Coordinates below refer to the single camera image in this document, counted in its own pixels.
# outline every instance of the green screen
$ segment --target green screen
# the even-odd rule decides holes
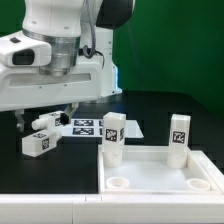
[[[137,0],[114,37],[122,89],[186,93],[224,118],[223,0]]]

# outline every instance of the white plastic tray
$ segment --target white plastic tray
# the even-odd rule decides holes
[[[168,147],[125,146],[122,165],[117,168],[108,168],[103,164],[103,152],[99,146],[100,193],[222,194],[221,188],[200,164],[199,158],[204,155],[202,152],[189,150],[187,167],[184,169],[169,168],[166,164],[167,153]],[[122,177],[129,180],[129,188],[108,189],[106,181],[111,177]],[[209,182],[211,190],[188,190],[187,180],[191,178]]]

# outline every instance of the white object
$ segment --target white object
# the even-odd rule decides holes
[[[18,43],[13,43],[12,38],[16,38]],[[31,67],[44,66],[51,61],[51,45],[31,39],[23,34],[22,31],[0,38],[0,63],[5,66],[15,67],[13,55],[23,50],[33,50],[35,59]]]
[[[125,122],[125,114],[110,112],[103,117],[102,147],[106,166],[121,165],[125,142]]]
[[[192,191],[209,191],[211,188],[210,183],[198,178],[187,180],[187,186],[188,189]]]
[[[101,94],[103,60],[79,57],[63,77],[39,75],[39,68],[0,64],[0,111],[45,107],[89,100]]]
[[[111,177],[107,179],[106,186],[109,189],[126,189],[129,188],[129,181],[123,177]]]
[[[101,184],[105,186],[105,182],[102,181],[104,177],[102,153],[102,149],[99,149],[100,190],[102,190]],[[160,178],[165,182],[163,177],[159,177],[158,170],[153,169],[153,161],[162,162],[163,169],[166,169],[167,153],[168,147],[126,146],[124,161],[138,160],[137,164],[142,165],[141,168],[144,168],[144,161],[151,161],[152,166],[145,172],[146,177],[152,177],[155,173],[154,177],[157,180]],[[211,191],[163,189],[153,190],[151,193],[143,191],[136,193],[132,186],[133,180],[129,179],[129,189],[110,189],[110,192],[107,189],[107,193],[100,191],[99,194],[79,195],[1,195],[0,223],[224,223],[224,176],[201,151],[192,151],[188,161],[192,176],[211,183]],[[168,169],[173,172],[173,176],[183,171],[169,167]],[[179,177],[181,182],[187,181],[184,175],[179,175],[176,180],[179,181]],[[172,182],[174,186],[178,185],[178,181]]]
[[[61,127],[60,116],[63,111],[56,111],[53,113],[43,114],[39,116],[39,119],[32,122],[32,128],[34,130],[53,130],[55,128]]]
[[[172,116],[167,157],[169,167],[183,169],[186,166],[190,121],[190,116],[177,114]]]
[[[25,3],[24,29],[46,36],[81,36],[84,0],[25,0]]]
[[[62,137],[58,130],[43,130],[22,139],[22,152],[24,155],[37,157],[57,146]]]
[[[188,148],[187,166],[173,169],[166,165],[169,147],[159,146],[125,146],[122,166],[116,169],[104,164],[104,152],[99,146],[99,186],[101,194],[114,193],[107,187],[111,177],[123,177],[130,183],[129,189],[116,189],[118,194],[172,194],[172,195],[222,195],[216,182],[195,159],[198,152]],[[190,179],[200,179],[209,183],[210,191],[189,190]]]

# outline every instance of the black table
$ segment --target black table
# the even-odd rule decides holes
[[[98,192],[97,138],[63,138],[58,147],[37,158],[23,156],[21,138],[31,134],[31,122],[61,109],[48,107],[27,110],[26,131],[19,133],[13,112],[0,113],[1,194],[94,194]],[[189,147],[202,150],[224,171],[224,122],[191,97],[179,93],[125,91],[97,102],[81,103],[76,118],[102,119],[108,112],[125,113],[137,120],[144,140],[126,144],[168,145],[171,116],[192,116]]]

